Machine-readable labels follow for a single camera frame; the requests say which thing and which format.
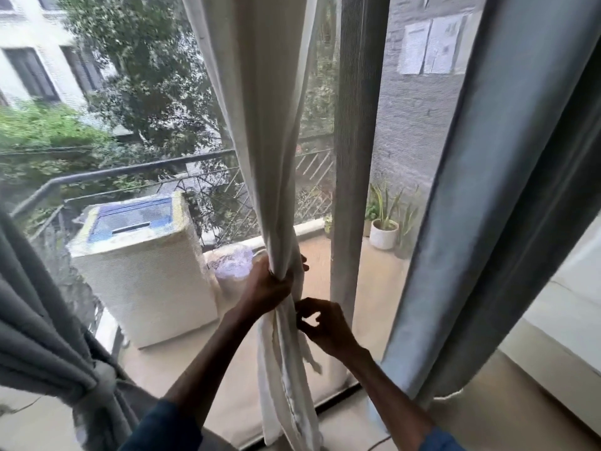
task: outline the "white plant pot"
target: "white plant pot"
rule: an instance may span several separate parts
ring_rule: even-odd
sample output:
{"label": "white plant pot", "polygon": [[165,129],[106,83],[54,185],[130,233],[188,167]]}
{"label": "white plant pot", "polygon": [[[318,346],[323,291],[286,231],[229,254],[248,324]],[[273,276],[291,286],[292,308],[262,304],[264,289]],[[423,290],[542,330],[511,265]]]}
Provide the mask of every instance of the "white plant pot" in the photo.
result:
{"label": "white plant pot", "polygon": [[398,224],[395,221],[390,221],[394,225],[393,230],[384,231],[376,228],[377,223],[380,220],[372,221],[372,230],[370,231],[370,243],[380,250],[390,250],[394,248],[394,244],[397,241]]}

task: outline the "right hand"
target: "right hand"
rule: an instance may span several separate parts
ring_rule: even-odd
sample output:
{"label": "right hand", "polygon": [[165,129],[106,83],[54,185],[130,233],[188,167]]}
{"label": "right hand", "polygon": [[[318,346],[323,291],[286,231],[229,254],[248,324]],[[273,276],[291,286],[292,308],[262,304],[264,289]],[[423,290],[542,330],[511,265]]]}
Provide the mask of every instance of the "right hand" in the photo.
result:
{"label": "right hand", "polygon": [[[343,364],[349,361],[361,347],[344,319],[338,303],[322,299],[305,298],[295,303],[296,327],[330,356]],[[303,318],[319,313],[317,326],[311,326]]]}

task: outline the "metal railing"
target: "metal railing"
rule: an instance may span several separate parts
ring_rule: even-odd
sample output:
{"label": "metal railing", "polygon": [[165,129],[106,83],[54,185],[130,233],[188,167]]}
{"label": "metal railing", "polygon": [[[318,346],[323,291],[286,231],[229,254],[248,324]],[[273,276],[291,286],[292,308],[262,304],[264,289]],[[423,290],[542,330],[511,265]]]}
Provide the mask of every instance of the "metal railing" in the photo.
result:
{"label": "metal railing", "polygon": [[[325,216],[331,211],[335,164],[331,142],[331,135],[299,140],[295,224]],[[187,172],[174,173],[174,166],[185,166]],[[49,217],[35,227],[29,238],[72,312],[92,331],[98,326],[102,304],[72,266],[67,248],[92,205],[170,194],[180,189],[185,192],[205,250],[259,235],[257,217],[233,150],[57,177],[19,204],[11,215],[18,224],[23,224],[35,210],[44,207],[49,197],[59,194],[62,186],[139,173],[153,173],[161,179],[61,200],[53,209],[46,208],[51,211]]]}

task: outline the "curtain fold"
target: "curtain fold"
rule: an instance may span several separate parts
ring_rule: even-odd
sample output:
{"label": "curtain fold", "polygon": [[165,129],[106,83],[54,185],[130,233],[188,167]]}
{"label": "curtain fold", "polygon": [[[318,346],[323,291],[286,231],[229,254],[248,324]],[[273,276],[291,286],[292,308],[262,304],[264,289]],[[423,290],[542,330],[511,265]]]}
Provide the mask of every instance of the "curtain fold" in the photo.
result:
{"label": "curtain fold", "polygon": [[2,209],[0,385],[61,399],[73,409],[76,437],[89,451],[115,451],[156,402],[73,317]]}
{"label": "curtain fold", "polygon": [[601,0],[488,0],[382,367],[477,373],[601,207]]}
{"label": "curtain fold", "polygon": [[294,300],[303,270],[293,230],[294,156],[308,61],[323,0],[183,0],[256,212],[272,272],[295,286],[259,321],[259,395],[266,444],[285,433],[295,451],[321,445]]}

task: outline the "left hand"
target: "left hand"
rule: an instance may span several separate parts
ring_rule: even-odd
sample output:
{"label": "left hand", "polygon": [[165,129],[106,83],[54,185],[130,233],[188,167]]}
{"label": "left hand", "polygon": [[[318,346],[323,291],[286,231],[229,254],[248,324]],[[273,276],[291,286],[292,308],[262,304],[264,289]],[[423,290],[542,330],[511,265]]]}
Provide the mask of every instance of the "left hand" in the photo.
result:
{"label": "left hand", "polygon": [[[301,258],[303,270],[307,272],[309,266],[305,264],[306,258],[303,255]],[[291,269],[282,280],[278,280],[269,271],[269,257],[265,254],[254,262],[238,307],[247,318],[257,320],[275,309],[290,294],[293,282],[294,274]]]}

